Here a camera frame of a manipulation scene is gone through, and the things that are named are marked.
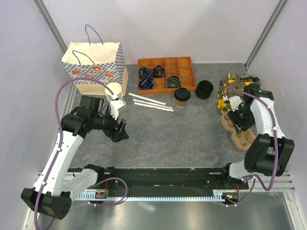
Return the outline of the brown pulp cup carrier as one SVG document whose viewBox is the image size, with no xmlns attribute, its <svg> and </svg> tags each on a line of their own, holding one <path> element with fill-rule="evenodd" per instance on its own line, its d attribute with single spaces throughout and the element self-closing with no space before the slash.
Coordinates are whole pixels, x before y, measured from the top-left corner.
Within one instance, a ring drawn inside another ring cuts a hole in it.
<svg viewBox="0 0 307 230">
<path fill-rule="evenodd" d="M 237 134 L 235 127 L 230 118 L 228 117 L 227 113 L 222 114 L 221 124 L 226 131 L 230 132 L 231 139 L 234 145 L 239 150 L 247 151 L 256 138 L 255 134 L 250 129 L 248 129 L 247 131 L 242 131 L 240 134 Z"/>
</svg>

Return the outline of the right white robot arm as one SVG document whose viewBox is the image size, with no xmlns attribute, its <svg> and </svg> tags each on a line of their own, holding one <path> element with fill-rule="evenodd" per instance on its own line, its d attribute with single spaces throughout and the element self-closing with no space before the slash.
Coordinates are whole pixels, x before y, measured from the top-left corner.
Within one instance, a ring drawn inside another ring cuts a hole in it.
<svg viewBox="0 0 307 230">
<path fill-rule="evenodd" d="M 274 96 L 258 84 L 244 87 L 241 102 L 230 97 L 232 110 L 227 113 L 236 134 L 243 134 L 256 126 L 257 136 L 248 148 L 243 161 L 231 163 L 229 172 L 220 176 L 224 188 L 232 188 L 237 179 L 248 173 L 282 176 L 293 153 L 295 144 L 282 132 L 274 111 Z"/>
</svg>

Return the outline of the black coffee cup lid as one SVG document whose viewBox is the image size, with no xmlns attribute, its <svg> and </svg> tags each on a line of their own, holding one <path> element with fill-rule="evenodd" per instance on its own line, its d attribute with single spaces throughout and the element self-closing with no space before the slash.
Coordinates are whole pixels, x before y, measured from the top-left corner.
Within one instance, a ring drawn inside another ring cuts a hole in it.
<svg viewBox="0 0 307 230">
<path fill-rule="evenodd" d="M 188 89 L 184 87 L 180 87 L 176 89 L 174 92 L 174 98 L 180 102 L 186 102 L 190 99 L 190 92 Z"/>
</svg>

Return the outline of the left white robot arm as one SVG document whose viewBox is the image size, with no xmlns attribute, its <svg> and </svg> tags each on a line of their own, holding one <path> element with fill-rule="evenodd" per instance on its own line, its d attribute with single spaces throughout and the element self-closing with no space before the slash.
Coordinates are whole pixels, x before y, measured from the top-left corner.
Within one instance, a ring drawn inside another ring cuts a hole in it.
<svg viewBox="0 0 307 230">
<path fill-rule="evenodd" d="M 64 181 L 77 149 L 90 131 L 102 130 L 113 142 L 128 139 L 126 121 L 118 121 L 124 100 L 111 101 L 104 112 L 103 103 L 101 98 L 82 96 L 79 106 L 61 119 L 56 145 L 43 172 L 33 187 L 21 193 L 21 199 L 36 214 L 63 219 L 82 192 L 91 186 L 104 186 L 104 169 L 92 164 L 70 181 Z"/>
</svg>

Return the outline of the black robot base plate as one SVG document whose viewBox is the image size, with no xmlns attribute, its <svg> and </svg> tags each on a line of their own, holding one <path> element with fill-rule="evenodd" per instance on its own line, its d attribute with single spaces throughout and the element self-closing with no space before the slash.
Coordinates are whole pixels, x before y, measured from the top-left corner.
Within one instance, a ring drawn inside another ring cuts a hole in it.
<svg viewBox="0 0 307 230">
<path fill-rule="evenodd" d="M 227 167 L 222 168 L 101 168 L 86 165 L 85 169 L 98 169 L 100 182 L 106 178 L 123 179 L 129 187 L 182 186 L 205 190 L 248 189 L 248 183 L 231 178 Z"/>
</svg>

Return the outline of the single paper coffee cup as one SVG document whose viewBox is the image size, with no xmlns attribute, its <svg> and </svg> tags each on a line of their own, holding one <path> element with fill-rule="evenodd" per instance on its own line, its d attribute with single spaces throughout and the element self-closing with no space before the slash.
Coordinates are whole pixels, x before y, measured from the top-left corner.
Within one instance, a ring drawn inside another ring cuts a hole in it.
<svg viewBox="0 0 307 230">
<path fill-rule="evenodd" d="M 177 107 L 182 108 L 182 107 L 185 107 L 186 105 L 187 105 L 187 101 L 179 101 L 179 100 L 176 99 L 176 106 Z"/>
</svg>

